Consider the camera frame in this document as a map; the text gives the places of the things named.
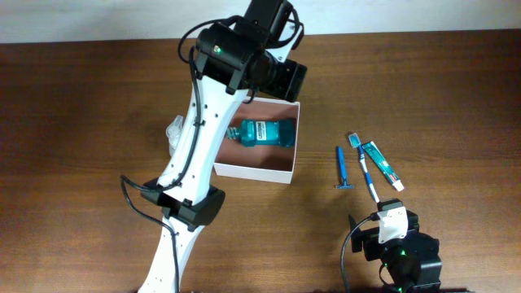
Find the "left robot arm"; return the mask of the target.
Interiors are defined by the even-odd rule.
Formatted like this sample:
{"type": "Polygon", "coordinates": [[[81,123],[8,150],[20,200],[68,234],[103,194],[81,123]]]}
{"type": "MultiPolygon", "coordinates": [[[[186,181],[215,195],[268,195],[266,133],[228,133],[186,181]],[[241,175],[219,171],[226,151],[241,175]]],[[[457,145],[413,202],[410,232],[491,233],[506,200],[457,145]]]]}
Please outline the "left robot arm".
{"type": "Polygon", "coordinates": [[[161,207],[161,236],[141,292],[177,292],[190,252],[219,213],[225,192],[210,184],[212,166],[249,91],[296,101],[307,68],[289,60],[304,28],[284,0],[253,0],[244,15],[209,20],[191,47],[192,95],[182,133],[163,173],[137,185],[161,207]]]}

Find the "blue disposable razor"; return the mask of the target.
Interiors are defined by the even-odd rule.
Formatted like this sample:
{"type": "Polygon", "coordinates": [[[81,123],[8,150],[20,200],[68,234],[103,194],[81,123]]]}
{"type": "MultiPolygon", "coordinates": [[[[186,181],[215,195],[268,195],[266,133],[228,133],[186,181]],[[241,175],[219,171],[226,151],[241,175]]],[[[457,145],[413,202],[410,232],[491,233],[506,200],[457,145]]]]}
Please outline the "blue disposable razor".
{"type": "Polygon", "coordinates": [[[347,178],[347,169],[345,165],[344,159],[344,151],[341,146],[336,147],[336,155],[337,155],[337,163],[339,167],[339,175],[341,178],[341,183],[339,183],[336,188],[341,190],[350,190],[354,188],[354,185],[348,183],[347,178]]]}

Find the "clear purple pump bottle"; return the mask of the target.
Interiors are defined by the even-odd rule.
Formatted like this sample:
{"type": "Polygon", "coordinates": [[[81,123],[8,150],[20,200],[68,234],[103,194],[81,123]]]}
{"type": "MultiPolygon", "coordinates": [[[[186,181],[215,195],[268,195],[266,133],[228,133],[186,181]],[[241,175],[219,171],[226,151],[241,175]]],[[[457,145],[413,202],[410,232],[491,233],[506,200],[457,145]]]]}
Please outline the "clear purple pump bottle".
{"type": "Polygon", "coordinates": [[[183,122],[184,117],[178,115],[165,130],[169,142],[169,155],[171,157],[174,156],[177,146],[182,139],[183,122]]]}

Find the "teal mouthwash bottle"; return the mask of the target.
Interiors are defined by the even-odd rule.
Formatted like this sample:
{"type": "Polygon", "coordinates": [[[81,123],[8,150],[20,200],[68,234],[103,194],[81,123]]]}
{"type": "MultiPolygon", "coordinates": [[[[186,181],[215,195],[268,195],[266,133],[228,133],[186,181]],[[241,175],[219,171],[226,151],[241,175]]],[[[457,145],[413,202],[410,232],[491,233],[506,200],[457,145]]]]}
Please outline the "teal mouthwash bottle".
{"type": "Polygon", "coordinates": [[[240,126],[230,126],[225,137],[244,147],[279,146],[293,147],[296,128],[292,120],[243,120],[240,126]]]}

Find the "green white toothpaste tube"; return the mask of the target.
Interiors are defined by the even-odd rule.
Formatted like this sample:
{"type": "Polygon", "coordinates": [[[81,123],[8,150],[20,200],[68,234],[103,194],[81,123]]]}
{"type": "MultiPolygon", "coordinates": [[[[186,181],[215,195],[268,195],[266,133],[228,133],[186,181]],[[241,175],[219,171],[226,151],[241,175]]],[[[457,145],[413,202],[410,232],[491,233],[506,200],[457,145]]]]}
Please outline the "green white toothpaste tube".
{"type": "Polygon", "coordinates": [[[386,158],[383,156],[383,153],[378,149],[376,144],[373,141],[370,141],[368,143],[363,144],[362,149],[374,161],[381,173],[386,177],[387,181],[397,191],[403,191],[405,187],[403,186],[403,183],[401,182],[399,176],[396,174],[392,166],[388,163],[386,158]]]}

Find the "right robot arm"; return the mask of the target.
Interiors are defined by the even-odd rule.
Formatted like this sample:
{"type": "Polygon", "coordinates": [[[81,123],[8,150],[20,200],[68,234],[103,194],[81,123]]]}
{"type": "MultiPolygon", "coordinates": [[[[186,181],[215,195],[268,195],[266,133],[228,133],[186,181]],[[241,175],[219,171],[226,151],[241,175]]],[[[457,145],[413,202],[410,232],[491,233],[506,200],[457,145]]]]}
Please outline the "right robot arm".
{"type": "Polygon", "coordinates": [[[351,243],[352,252],[363,252],[367,261],[380,260],[381,269],[386,269],[393,283],[383,283],[385,292],[439,292],[440,273],[443,262],[439,257],[440,241],[419,231],[418,215],[407,212],[409,226],[404,238],[386,243],[378,240],[379,228],[362,230],[361,226],[376,215],[356,222],[349,218],[350,232],[346,243],[351,243]]]}

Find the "blue white toothbrush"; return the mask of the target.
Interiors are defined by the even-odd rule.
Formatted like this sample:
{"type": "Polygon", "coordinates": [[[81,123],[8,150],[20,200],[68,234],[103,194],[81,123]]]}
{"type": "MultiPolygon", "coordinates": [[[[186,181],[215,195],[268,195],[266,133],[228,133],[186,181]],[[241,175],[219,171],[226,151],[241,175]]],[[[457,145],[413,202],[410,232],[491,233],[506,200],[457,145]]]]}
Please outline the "blue white toothbrush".
{"type": "Polygon", "coordinates": [[[363,151],[363,148],[361,146],[361,140],[356,133],[349,134],[348,140],[349,140],[349,143],[352,146],[352,148],[357,149],[357,151],[358,151],[359,164],[361,166],[362,172],[364,173],[366,185],[370,192],[370,196],[376,203],[379,203],[380,200],[379,200],[378,194],[376,192],[376,189],[374,188],[374,183],[372,182],[372,178],[371,178],[369,170],[366,166],[365,152],[363,151]]]}

